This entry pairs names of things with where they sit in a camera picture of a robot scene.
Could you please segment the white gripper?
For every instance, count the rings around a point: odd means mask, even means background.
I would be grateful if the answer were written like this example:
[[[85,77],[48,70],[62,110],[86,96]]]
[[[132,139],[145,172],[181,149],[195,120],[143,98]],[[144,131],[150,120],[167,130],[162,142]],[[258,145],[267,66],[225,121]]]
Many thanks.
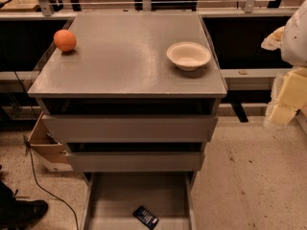
[[[294,67],[286,74],[279,73],[272,84],[271,98],[264,125],[286,126],[298,110],[307,106],[307,68]]]

